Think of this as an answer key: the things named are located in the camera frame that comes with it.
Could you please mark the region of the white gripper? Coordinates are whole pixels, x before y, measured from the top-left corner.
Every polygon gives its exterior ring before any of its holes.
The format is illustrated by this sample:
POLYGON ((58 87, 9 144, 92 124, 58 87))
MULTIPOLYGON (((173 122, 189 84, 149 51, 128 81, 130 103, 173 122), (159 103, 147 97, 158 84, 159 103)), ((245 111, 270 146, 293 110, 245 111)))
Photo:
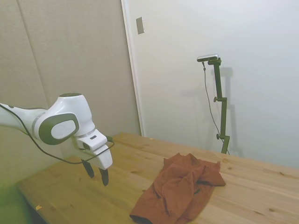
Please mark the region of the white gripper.
MULTIPOLYGON (((109 184, 108 168, 113 164, 113 159, 112 159, 110 149, 107 145, 103 145, 102 147, 92 151, 92 154, 93 156, 99 154, 97 157, 91 159, 89 162, 92 165, 95 165, 99 168, 102 183, 104 186, 107 186, 109 184)), ((91 179, 94 178, 94 171, 91 164, 85 160, 81 160, 81 162, 89 177, 91 179)))

